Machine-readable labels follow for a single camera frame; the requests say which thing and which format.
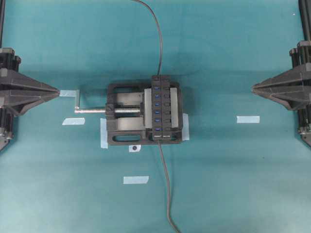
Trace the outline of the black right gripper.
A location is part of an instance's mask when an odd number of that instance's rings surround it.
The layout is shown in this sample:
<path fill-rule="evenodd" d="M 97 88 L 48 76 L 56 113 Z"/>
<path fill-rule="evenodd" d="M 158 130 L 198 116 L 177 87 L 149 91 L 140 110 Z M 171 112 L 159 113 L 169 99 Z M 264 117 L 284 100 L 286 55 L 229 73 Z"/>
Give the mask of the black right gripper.
<path fill-rule="evenodd" d="M 271 94 L 260 92 L 265 88 L 299 86 L 311 82 L 311 41 L 300 41 L 289 55 L 293 68 L 252 87 L 252 93 L 283 105 L 289 111 L 297 111 L 298 132 L 301 139 L 311 146 L 311 100 L 304 94 Z"/>

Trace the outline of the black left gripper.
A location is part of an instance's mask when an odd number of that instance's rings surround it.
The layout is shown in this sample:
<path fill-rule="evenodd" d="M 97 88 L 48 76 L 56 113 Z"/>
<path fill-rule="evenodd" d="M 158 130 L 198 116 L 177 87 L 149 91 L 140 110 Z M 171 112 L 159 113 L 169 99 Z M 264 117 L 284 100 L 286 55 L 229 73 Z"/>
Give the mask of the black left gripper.
<path fill-rule="evenodd" d="M 59 90 L 18 72 L 21 58 L 12 48 L 0 49 L 0 89 L 46 91 L 39 96 L 5 96 L 0 98 L 0 145 L 7 146 L 13 138 L 14 116 L 59 97 Z"/>

